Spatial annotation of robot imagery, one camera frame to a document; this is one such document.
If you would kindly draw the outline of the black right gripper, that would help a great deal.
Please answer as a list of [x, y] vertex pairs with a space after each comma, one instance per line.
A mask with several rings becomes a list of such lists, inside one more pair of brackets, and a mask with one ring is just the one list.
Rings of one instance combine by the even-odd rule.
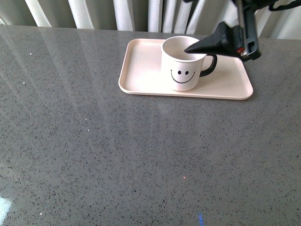
[[[274, 7], [275, 0], [234, 0], [238, 9], [239, 26], [242, 29], [244, 51], [240, 59], [245, 62], [256, 60], [261, 54], [258, 46], [255, 12], [268, 7], [270, 11], [282, 11], [299, 7], [301, 2], [294, 0], [287, 5]], [[184, 52], [189, 54], [216, 54], [237, 57], [238, 26], [229, 27], [220, 22], [213, 34], [188, 46]]]

